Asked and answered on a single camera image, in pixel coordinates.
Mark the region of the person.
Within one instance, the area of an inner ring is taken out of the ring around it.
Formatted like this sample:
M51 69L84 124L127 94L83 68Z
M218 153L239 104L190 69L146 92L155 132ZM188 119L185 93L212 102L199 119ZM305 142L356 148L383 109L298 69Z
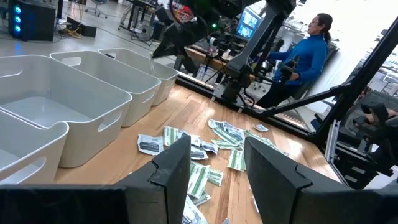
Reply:
M295 56L299 56L298 64L290 78L282 84L281 70L277 70L273 76L273 84L269 91L257 101L262 108L270 108L279 105L305 83L318 79L323 71L323 66L328 53L328 42L331 39L330 29L333 23L331 15L317 14L309 23L307 33L309 37L301 40L292 49L286 52L269 52L267 60L279 60L286 64Z

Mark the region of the office chair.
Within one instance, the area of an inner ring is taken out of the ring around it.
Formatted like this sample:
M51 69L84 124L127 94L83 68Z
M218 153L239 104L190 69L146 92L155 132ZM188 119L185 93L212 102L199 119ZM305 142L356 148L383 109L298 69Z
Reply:
M88 13L89 11L92 11L93 14L97 17L104 16L105 19L108 18L108 16L99 9L100 6L106 5L108 3L108 0L91 0L91 2L95 5L94 7L86 7L85 12Z

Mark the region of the black floor box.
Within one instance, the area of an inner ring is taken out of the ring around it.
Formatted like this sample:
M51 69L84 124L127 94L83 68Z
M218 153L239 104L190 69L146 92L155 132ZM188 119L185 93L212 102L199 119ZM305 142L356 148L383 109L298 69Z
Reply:
M86 25L83 22L67 17L66 28L73 34L80 34L84 37L96 37L97 27Z

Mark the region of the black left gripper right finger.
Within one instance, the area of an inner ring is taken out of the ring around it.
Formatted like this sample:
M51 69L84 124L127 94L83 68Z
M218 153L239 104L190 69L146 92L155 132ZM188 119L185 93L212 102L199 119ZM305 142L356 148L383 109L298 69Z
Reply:
M254 137L245 139L244 159L263 224L293 224L298 194L312 181L297 162Z

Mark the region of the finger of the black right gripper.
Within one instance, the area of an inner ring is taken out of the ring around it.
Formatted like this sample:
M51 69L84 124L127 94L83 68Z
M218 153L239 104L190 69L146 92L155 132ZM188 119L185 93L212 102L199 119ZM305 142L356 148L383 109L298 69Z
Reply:
M164 37L159 46L153 51L152 58L161 58L169 55L186 55L185 39L183 36Z
M152 53L152 58L161 58L169 55L177 55L177 49L172 43L169 30L166 29L161 43Z

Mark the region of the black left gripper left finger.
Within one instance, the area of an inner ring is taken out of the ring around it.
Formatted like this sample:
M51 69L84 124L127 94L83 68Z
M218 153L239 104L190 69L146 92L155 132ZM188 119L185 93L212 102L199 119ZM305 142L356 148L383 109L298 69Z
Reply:
M126 188L129 224L181 224L190 178L191 137L184 136L117 182Z

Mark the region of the light grey plastic bin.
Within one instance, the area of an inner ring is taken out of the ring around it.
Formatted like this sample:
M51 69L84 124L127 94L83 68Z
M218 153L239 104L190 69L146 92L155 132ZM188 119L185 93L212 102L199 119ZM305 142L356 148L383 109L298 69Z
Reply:
M59 166L83 165L118 136L132 96L42 55L0 57L0 109L40 128L69 126Z
M56 52L50 57L130 93L132 101L124 127L132 126L149 112L161 85L159 78L99 52Z
M0 110L0 185L53 183L68 131L65 122L40 128Z
M125 63L126 65L152 75L150 70L150 57L146 57L137 52L133 52L132 50L124 48L100 49L99 53L112 57L119 62ZM156 61L155 71L155 77L161 81L161 84L152 103L153 106L159 105L168 98L170 91L173 88L178 75L180 74L179 71Z

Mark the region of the blue lit computer monitor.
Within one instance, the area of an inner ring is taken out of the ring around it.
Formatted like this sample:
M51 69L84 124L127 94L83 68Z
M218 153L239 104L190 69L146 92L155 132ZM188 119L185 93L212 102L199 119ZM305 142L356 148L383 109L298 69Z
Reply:
M251 39L261 20L262 18L258 14L246 7L239 18L236 35L245 40Z

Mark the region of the silver aluminium profile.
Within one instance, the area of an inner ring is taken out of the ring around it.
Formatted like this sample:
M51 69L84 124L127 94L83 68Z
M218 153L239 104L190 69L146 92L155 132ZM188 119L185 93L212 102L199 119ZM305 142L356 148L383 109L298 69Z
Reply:
M325 159L329 163L333 163L334 161L339 129L340 129L340 121L334 120L333 123L330 125L328 137L326 140L325 154L324 154Z

